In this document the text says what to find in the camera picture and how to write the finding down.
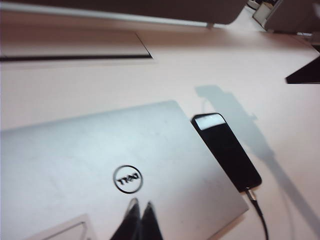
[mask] circular logo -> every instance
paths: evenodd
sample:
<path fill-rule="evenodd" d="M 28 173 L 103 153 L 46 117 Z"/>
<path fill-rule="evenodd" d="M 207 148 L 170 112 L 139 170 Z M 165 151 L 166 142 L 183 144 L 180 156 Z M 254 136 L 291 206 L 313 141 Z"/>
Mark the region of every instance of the circular logo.
<path fill-rule="evenodd" d="M 133 194 L 142 187 L 143 177 L 136 167 L 123 165 L 114 171 L 113 182 L 121 192 Z"/>

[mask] white device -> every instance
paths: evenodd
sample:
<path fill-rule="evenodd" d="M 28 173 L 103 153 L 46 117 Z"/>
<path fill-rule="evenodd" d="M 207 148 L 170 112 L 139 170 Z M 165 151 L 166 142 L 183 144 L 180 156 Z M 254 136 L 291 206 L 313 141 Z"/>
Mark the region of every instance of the white device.
<path fill-rule="evenodd" d="M 1 133 L 2 240 L 108 240 L 135 197 L 166 240 L 208 239 L 248 209 L 174 101 Z"/>

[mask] silver laptop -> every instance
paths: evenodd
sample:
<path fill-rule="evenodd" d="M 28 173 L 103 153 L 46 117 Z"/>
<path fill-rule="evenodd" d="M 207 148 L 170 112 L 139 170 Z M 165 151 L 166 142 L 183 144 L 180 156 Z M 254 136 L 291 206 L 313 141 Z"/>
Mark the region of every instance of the silver laptop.
<path fill-rule="evenodd" d="M 132 198 L 165 240 L 205 240 L 248 209 L 174 101 L 1 133 L 2 240 L 108 240 Z"/>

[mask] smartphone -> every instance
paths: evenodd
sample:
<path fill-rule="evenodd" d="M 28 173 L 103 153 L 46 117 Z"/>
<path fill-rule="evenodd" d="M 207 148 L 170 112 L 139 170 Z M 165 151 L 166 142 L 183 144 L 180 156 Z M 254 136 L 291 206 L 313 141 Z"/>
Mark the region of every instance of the smartphone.
<path fill-rule="evenodd" d="M 262 183 L 259 173 L 221 114 L 195 115 L 191 123 L 239 192 Z"/>

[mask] laptop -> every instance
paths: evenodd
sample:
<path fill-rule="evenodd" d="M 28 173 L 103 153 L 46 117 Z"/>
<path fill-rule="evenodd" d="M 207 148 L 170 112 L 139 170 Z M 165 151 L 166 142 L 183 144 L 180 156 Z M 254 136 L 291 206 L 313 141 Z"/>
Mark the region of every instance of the laptop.
<path fill-rule="evenodd" d="M 166 240 L 248 210 L 175 101 L 1 132 L 1 239 L 108 240 L 133 198 Z"/>

